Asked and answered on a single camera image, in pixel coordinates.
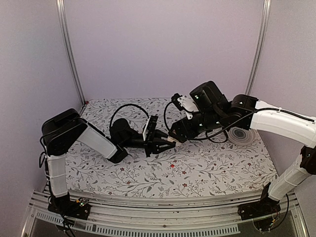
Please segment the beige earbud charging case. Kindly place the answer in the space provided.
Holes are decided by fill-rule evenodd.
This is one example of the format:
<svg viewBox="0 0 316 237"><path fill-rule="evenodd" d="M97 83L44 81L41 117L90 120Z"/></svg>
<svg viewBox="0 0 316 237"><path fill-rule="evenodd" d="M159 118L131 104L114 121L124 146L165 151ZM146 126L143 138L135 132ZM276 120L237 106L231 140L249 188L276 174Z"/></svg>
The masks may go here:
<svg viewBox="0 0 316 237"><path fill-rule="evenodd" d="M174 139L174 138L172 138L172 137L170 137L170 136L168 136L167 141L169 141L169 142L175 142L175 143L178 142L176 139Z"/></svg>

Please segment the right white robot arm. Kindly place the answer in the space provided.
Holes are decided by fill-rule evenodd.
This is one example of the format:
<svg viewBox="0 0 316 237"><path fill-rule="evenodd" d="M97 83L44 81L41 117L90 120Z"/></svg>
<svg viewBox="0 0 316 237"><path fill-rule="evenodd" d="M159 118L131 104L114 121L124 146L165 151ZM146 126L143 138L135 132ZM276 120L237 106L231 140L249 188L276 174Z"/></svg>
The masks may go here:
<svg viewBox="0 0 316 237"><path fill-rule="evenodd" d="M300 154L276 180L263 190L255 205L266 215L289 191L316 173L316 119L270 105L256 97L239 94L228 101L215 82L207 81L190 92L189 97L174 94L172 103L186 117L172 124L169 136L180 143L199 140L199 135L218 129L238 127L260 130L290 138L303 144Z"/></svg>

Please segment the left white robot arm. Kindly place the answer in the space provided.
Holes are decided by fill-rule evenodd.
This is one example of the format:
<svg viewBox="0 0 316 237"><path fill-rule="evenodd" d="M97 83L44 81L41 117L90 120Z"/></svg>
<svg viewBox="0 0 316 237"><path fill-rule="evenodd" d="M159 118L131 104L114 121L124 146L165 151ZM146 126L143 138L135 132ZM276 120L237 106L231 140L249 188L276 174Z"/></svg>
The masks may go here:
<svg viewBox="0 0 316 237"><path fill-rule="evenodd" d="M126 148L144 149L147 157L157 155L176 146L175 142L168 141L167 134L156 129L157 119L157 116L149 117L139 133L126 119L119 118L111 123L109 136L83 119L75 109L44 122L40 143L54 206L62 214L70 214L74 208L66 184L66 153L75 142L83 143L112 163L127 157Z"/></svg>

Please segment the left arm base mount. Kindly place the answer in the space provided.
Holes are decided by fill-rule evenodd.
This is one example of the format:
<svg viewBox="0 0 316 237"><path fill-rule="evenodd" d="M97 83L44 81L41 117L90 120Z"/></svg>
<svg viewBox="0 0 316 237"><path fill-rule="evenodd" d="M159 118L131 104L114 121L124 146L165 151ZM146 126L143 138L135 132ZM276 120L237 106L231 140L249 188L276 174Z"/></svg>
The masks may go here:
<svg viewBox="0 0 316 237"><path fill-rule="evenodd" d="M90 204L81 206L76 201L71 200L52 200L48 205L48 211L60 214L61 216L73 217L82 220L88 219L90 210Z"/></svg>

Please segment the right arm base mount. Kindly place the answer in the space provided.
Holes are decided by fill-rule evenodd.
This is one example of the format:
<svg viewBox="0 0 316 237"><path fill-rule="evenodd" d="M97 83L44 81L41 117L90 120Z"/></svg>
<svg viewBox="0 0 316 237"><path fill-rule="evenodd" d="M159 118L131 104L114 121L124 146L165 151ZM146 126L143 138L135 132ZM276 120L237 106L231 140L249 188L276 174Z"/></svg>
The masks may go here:
<svg viewBox="0 0 316 237"><path fill-rule="evenodd" d="M280 210L279 202L264 202L259 200L239 205L237 213L242 220L248 220L277 213L280 212Z"/></svg>

